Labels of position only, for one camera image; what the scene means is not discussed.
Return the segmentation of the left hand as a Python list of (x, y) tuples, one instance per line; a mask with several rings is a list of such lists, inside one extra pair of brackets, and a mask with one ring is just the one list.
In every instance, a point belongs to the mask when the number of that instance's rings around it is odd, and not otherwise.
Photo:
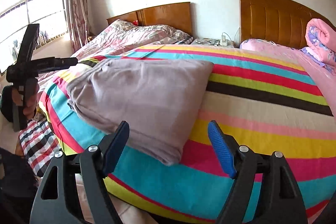
[(37, 97), (39, 91), (37, 79), (31, 79), (31, 83), (34, 89), (31, 92), (31, 95), (29, 97), (26, 97), (24, 101), (21, 100), (21, 95), (19, 94), (18, 89), (16, 89), (15, 87), (11, 88), (12, 100), (17, 106), (23, 105), (25, 107), (23, 109), (23, 114), (25, 115), (27, 120), (33, 119), (33, 117), (35, 116), (35, 109), (37, 106)]

